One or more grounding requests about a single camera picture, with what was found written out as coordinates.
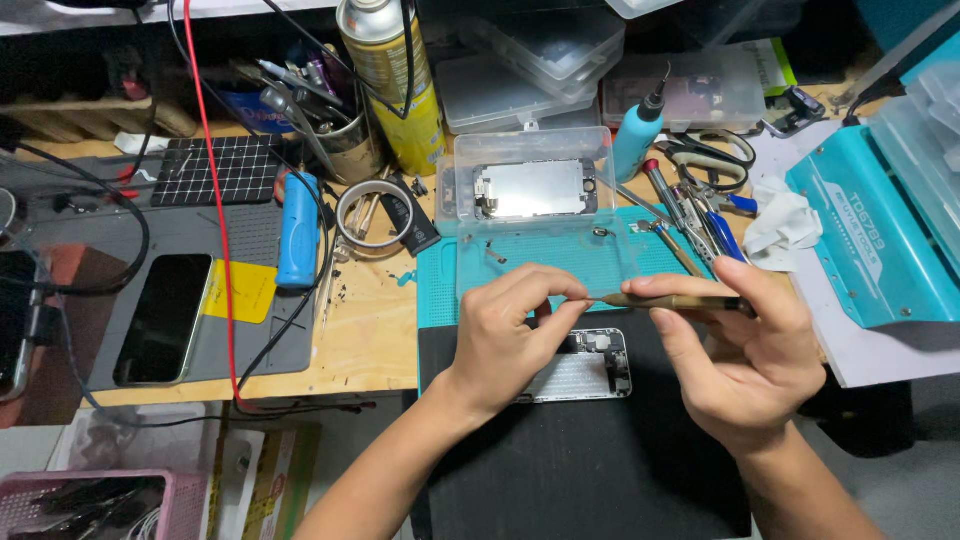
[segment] yellow spray can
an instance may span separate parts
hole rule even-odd
[[[401,111],[407,98],[406,40],[400,6],[403,1],[406,0],[343,0],[337,8],[337,25],[357,74]],[[379,101],[371,98],[370,102],[400,168],[408,175],[430,175],[437,172],[437,159],[446,154],[446,139],[420,22],[413,7],[409,13],[414,46],[414,98],[410,112],[401,120]]]

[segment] wooden desk surface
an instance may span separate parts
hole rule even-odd
[[[214,127],[214,136],[244,135],[241,128],[229,124]],[[89,141],[78,144],[56,144],[34,141],[36,146],[61,158],[87,156],[110,157],[119,152],[110,143]],[[453,138],[448,137],[449,148]],[[661,170],[669,184],[679,181],[672,164],[659,151],[651,158],[660,159]],[[434,215],[435,178],[423,179],[430,193],[420,205],[431,218]],[[658,202],[657,195],[643,174],[627,184],[640,197]],[[621,207],[631,203],[617,196]],[[733,234],[742,240],[751,223],[747,217],[727,214]],[[380,209],[371,226],[371,240],[391,228],[386,213]],[[404,390],[417,387],[417,285],[410,281],[399,284],[406,273],[417,269],[405,249],[399,246],[367,253],[364,260],[351,260],[337,266],[341,276],[333,287],[332,304],[325,331],[320,319],[314,328],[310,367],[300,373],[251,378],[243,390],[246,399],[287,396],[310,396]],[[780,275],[789,287],[789,280]],[[189,382],[162,388],[142,388],[96,392],[104,406],[142,405],[229,400],[228,380]]]

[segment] plastic basket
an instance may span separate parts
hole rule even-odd
[[[32,503],[72,479],[163,477],[166,488],[157,523],[157,540],[196,540],[204,517],[206,477],[161,470],[14,473],[0,480],[0,540],[14,527],[34,525],[43,517]]]

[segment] black phone screen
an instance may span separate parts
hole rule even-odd
[[[180,377],[211,264],[209,255],[154,260],[113,370],[114,382],[164,383]]]
[[[23,252],[0,253],[0,276],[32,282],[36,264]],[[30,325],[31,287],[0,281],[0,396],[13,387],[17,364]]]

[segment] blue bottle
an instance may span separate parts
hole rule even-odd
[[[647,95],[643,103],[634,105],[623,115],[620,130],[613,141],[613,173],[618,184],[634,179],[650,146],[663,129],[663,89],[669,76],[668,67],[657,89]]]
[[[317,177],[300,172],[310,188],[317,190]],[[280,261],[276,272],[276,286],[280,288],[309,287],[317,273],[317,203],[310,189],[287,173],[283,184],[283,229],[280,232]]]

